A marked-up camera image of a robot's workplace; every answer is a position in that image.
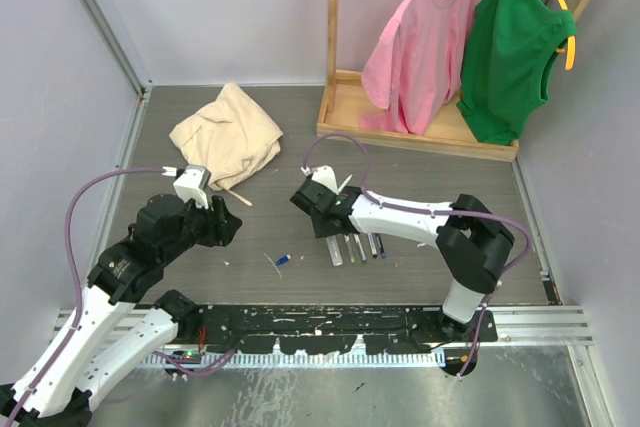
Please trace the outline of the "grey highlighter orange tip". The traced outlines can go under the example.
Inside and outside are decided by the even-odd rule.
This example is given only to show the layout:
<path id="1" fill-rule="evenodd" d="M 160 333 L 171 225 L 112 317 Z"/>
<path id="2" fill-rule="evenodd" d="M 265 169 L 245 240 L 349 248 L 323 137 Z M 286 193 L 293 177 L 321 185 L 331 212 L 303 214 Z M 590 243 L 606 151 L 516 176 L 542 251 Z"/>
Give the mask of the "grey highlighter orange tip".
<path id="1" fill-rule="evenodd" d="M 343 258 L 342 258 L 337 237 L 336 236 L 328 237 L 326 239 L 326 243 L 327 243 L 332 265 L 334 267 L 341 266 L 343 264 Z"/>

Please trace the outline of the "white marker blue end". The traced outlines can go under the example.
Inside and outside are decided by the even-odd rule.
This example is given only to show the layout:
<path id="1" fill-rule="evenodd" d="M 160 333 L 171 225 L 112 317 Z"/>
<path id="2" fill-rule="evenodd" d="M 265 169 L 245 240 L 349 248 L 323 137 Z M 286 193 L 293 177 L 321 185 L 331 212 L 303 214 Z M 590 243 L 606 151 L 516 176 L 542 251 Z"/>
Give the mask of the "white marker blue end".
<path id="1" fill-rule="evenodd" d="M 347 176 L 345 180 L 341 183 L 338 189 L 338 192 L 341 192 L 349 184 L 352 178 L 353 178 L 353 174 L 350 174 L 349 176 Z"/>

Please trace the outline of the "white marker lime end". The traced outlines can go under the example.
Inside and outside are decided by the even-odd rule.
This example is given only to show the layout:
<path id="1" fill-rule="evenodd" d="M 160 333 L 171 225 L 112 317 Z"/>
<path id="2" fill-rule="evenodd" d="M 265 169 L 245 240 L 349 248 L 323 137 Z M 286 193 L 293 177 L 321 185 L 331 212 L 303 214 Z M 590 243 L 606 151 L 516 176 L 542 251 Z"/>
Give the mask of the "white marker lime end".
<path id="1" fill-rule="evenodd" d="M 352 242 L 351 242 L 350 235 L 344 235 L 344 241 L 345 241 L 345 245 L 346 245 L 346 248 L 347 248 L 347 252 L 348 252 L 350 263 L 354 264 L 356 262 L 356 258 L 355 258 L 355 253 L 354 253 L 354 250 L 353 250 L 353 245 L 352 245 Z"/>

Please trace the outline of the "white marker dark green end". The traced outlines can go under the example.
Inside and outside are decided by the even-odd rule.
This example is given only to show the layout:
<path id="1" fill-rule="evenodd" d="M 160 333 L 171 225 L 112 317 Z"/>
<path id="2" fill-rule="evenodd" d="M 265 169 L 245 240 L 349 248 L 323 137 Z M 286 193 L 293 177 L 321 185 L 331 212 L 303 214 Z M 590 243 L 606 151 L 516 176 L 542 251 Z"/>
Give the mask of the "white marker dark green end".
<path id="1" fill-rule="evenodd" d="M 367 263 L 367 256 L 364 250 L 364 246 L 362 244 L 361 238 L 359 236 L 359 234 L 353 234 L 354 237 L 354 242 L 356 244 L 357 247 L 357 251 L 360 257 L 360 261 L 362 264 L 366 264 Z"/>

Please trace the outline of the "small blue pen cap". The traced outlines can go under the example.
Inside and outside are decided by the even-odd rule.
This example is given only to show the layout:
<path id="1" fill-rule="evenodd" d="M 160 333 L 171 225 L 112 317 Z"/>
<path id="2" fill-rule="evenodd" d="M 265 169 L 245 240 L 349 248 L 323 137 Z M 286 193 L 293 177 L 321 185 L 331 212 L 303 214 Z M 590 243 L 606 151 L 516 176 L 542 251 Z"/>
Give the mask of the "small blue pen cap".
<path id="1" fill-rule="evenodd" d="M 276 266 L 281 266 L 281 265 L 286 264 L 286 263 L 287 263 L 287 262 L 289 262 L 290 260 L 291 260 L 291 256 L 290 256 L 290 255 L 285 255 L 285 256 L 283 256 L 283 257 L 279 258 L 279 259 L 275 262 L 275 265 L 276 265 Z"/>

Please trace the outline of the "blue transparent gel pen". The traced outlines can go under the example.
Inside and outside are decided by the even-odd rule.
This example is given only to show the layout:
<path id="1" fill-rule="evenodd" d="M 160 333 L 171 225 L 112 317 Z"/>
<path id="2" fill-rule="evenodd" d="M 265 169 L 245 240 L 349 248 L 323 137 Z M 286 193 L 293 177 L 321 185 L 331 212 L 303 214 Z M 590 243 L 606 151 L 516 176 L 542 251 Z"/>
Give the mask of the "blue transparent gel pen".
<path id="1" fill-rule="evenodd" d="M 387 254 L 386 254 L 386 250 L 385 250 L 384 245 L 383 245 L 383 241 L 382 241 L 381 235 L 376 233 L 374 235 L 374 238 L 375 238 L 375 240 L 377 242 L 379 257 L 381 257 L 382 259 L 386 259 L 387 258 Z"/>

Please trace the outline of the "white marker black end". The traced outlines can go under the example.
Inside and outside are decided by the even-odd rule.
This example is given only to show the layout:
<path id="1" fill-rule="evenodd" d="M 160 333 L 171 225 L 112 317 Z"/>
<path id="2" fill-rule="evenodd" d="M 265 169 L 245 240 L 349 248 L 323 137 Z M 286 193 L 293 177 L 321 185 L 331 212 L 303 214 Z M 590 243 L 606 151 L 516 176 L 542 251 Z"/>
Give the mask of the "white marker black end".
<path id="1" fill-rule="evenodd" d="M 373 258 L 377 258 L 378 257 L 378 246 L 377 246 L 377 242 L 375 239 L 375 236 L 372 233 L 368 233 L 367 234 L 367 239 L 369 242 L 369 247 L 370 247 L 370 251 L 371 251 L 371 255 Z"/>

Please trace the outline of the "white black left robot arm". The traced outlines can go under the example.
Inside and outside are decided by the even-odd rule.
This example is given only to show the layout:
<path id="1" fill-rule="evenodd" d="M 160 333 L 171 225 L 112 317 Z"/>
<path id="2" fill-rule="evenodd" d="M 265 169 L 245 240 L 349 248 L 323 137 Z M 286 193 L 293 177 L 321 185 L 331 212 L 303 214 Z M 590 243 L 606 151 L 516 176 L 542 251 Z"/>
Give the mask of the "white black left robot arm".
<path id="1" fill-rule="evenodd" d="M 152 197 L 128 235 L 99 256 L 79 304 L 41 358 L 18 381 L 2 386 L 2 415 L 21 426 L 87 422 L 104 395 L 146 355 L 173 339 L 194 340 L 199 307 L 171 290 L 132 331 L 102 346 L 170 263 L 196 245 L 229 245 L 241 226 L 220 196 L 205 207 L 175 195 Z"/>

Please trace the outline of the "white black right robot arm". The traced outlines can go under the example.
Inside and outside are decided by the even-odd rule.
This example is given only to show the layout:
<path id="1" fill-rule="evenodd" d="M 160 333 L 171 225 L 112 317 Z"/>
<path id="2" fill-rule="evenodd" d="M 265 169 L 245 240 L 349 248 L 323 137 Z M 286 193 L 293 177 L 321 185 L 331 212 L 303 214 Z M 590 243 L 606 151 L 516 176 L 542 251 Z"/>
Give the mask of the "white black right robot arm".
<path id="1" fill-rule="evenodd" d="M 459 341 L 474 328 L 477 308 L 497 287 L 514 236 L 476 197 L 421 203 L 346 186 L 336 193 L 306 178 L 291 202 L 307 214 L 317 238 L 338 234 L 382 234 L 437 249 L 452 275 L 440 308 L 444 337 Z"/>

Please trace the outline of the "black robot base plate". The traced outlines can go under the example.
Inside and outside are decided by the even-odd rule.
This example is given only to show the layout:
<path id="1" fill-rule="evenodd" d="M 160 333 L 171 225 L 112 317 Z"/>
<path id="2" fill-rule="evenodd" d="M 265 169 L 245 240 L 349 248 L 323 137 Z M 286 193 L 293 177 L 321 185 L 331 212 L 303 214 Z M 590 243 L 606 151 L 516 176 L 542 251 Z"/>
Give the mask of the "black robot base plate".
<path id="1" fill-rule="evenodd" d="M 428 353 L 432 345 L 473 339 L 498 340 L 490 312 L 459 327 L 430 306 L 200 305 L 174 342 L 212 353 L 270 354 L 278 347 L 286 355 L 319 355 L 347 353 L 362 340 L 365 353 L 376 355 Z"/>

